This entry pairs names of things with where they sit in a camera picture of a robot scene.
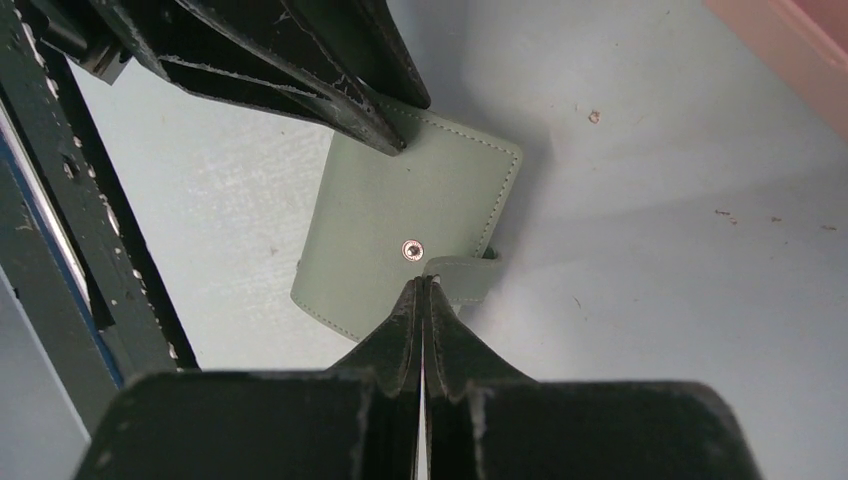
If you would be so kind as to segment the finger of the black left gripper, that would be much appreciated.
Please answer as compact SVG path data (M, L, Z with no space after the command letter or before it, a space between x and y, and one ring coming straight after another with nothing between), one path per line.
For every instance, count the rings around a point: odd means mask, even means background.
M278 21L283 1L97 1L95 11L140 65L201 98L329 127L382 153L405 149L374 92L372 110L310 103L278 90L297 79L304 36Z
M304 34L297 79L278 88L310 103L372 110L376 92L426 109L431 96L385 1L283 1L278 21Z

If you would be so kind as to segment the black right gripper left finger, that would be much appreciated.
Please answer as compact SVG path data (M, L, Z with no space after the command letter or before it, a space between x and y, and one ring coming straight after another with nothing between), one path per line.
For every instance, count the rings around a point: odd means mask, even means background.
M412 479L423 281L324 370L160 372L119 392L79 479Z

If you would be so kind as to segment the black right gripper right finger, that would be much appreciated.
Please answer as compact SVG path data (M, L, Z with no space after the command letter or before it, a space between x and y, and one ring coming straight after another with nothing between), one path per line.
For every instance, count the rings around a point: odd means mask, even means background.
M533 379L422 282L433 479L758 479L730 406L691 381Z

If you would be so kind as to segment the pink oval tray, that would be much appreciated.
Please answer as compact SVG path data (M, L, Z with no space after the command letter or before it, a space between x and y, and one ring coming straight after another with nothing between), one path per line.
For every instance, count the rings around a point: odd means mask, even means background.
M704 5L842 139L847 138L847 3L711 0Z

